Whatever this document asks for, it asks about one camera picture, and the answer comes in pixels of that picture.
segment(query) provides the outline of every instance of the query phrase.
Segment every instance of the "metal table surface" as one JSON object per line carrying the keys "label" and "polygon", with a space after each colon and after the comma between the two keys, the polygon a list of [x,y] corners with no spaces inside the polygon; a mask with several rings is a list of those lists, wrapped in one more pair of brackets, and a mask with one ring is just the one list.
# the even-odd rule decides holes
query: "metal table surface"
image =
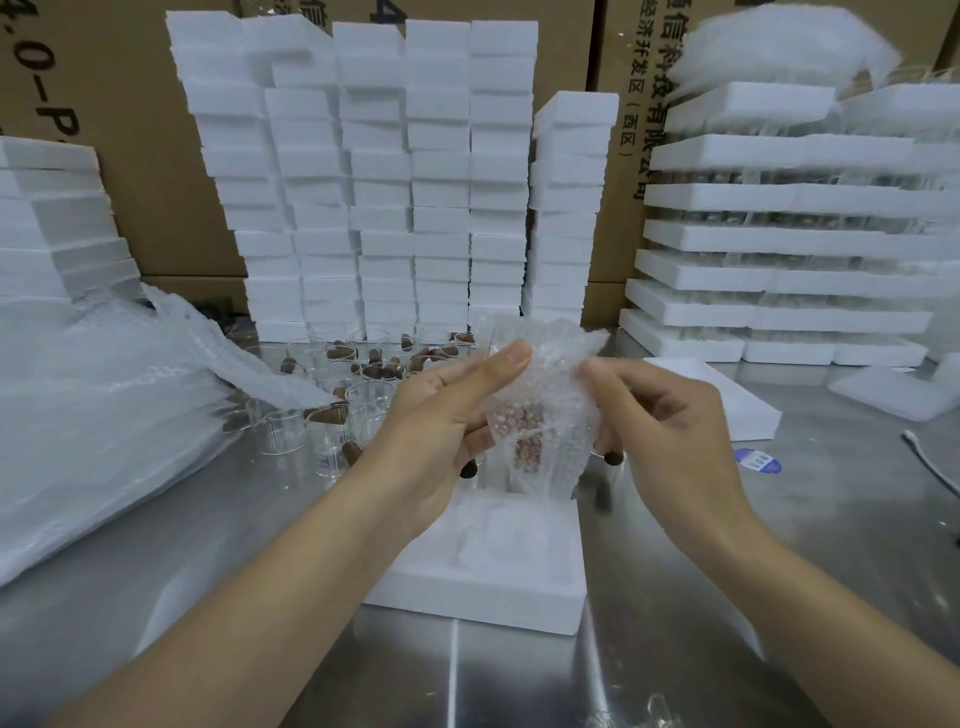
{"label": "metal table surface", "polygon": [[[621,353],[644,355],[631,340]],[[741,469],[803,556],[960,663],[960,501],[899,440],[905,422],[829,392],[849,370],[718,366],[784,413]],[[913,426],[960,474],[960,412]],[[38,724],[120,667],[252,558],[326,484],[306,450],[246,437],[161,496],[0,590],[0,725]],[[575,638],[362,607],[285,728],[583,726],[644,719],[655,692],[687,728],[822,726],[749,623],[667,541],[623,468],[578,487],[588,609]]]}

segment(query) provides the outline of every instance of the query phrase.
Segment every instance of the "fingernail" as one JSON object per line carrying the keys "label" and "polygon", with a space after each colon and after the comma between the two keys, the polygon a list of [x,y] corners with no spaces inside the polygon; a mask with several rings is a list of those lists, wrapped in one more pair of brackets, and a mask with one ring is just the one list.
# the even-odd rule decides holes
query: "fingernail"
{"label": "fingernail", "polygon": [[530,358],[530,345],[527,344],[523,339],[517,339],[516,341],[510,342],[507,345],[507,348],[503,350],[507,354],[507,358],[510,359],[514,364],[522,364],[527,359]]}

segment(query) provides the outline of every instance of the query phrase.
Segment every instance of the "blue label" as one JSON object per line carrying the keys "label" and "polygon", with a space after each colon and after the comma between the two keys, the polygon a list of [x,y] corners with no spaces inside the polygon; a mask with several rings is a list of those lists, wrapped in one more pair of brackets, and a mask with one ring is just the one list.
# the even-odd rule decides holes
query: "blue label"
{"label": "blue label", "polygon": [[758,449],[742,448],[733,451],[733,458],[741,467],[758,473],[780,473],[783,466],[780,461]]}

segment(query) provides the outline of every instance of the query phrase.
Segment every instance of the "right hand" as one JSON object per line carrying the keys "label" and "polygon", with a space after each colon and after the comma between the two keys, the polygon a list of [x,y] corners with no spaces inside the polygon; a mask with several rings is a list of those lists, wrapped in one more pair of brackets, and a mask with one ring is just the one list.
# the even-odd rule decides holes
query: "right hand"
{"label": "right hand", "polygon": [[769,535],[743,493],[716,387],[631,359],[594,357],[581,376],[603,414],[598,451],[622,445],[640,497],[681,550]]}

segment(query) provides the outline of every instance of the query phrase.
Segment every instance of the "hand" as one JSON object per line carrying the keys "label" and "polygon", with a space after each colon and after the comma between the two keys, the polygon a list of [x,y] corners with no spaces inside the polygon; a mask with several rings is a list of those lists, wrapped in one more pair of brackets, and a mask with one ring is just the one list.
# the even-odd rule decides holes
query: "hand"
{"label": "hand", "polygon": [[532,359],[530,345],[517,340],[489,358],[476,354],[405,379],[350,475],[389,484],[418,536],[446,508],[460,470],[493,446],[486,398]]}
{"label": "hand", "polygon": [[594,357],[581,375],[603,413],[598,450],[626,450],[640,497],[677,546],[689,553],[765,531],[716,387],[630,359]]}

